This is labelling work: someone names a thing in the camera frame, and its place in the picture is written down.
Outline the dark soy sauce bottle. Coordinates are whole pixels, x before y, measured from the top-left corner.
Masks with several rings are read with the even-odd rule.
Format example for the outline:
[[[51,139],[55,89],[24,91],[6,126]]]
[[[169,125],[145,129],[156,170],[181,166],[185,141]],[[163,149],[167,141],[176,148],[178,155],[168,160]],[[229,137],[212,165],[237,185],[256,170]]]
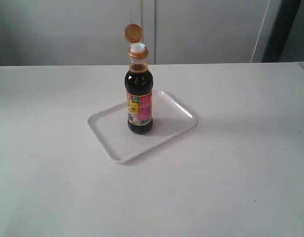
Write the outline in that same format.
[[[153,126],[152,88],[153,76],[148,69],[148,49],[141,42],[142,28],[137,24],[125,27],[123,35],[130,43],[128,50],[129,70],[124,84],[127,93],[127,122],[135,134],[146,134]]]

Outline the white plastic tray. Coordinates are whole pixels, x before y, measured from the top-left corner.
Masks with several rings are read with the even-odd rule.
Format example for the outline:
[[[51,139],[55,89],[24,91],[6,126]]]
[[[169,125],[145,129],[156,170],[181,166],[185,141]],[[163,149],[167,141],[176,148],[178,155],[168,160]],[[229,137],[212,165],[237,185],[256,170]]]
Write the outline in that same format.
[[[116,163],[127,163],[197,125],[196,116],[162,90],[153,92],[153,126],[146,134],[128,128],[126,108],[122,102],[88,119],[107,157]]]

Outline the dark vertical post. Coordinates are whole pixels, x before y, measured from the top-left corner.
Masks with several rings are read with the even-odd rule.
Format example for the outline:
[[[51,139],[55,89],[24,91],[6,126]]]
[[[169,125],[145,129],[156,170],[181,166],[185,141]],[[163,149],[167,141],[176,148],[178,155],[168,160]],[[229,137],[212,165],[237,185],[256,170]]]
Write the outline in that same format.
[[[282,0],[262,57],[263,63],[279,62],[301,0]]]

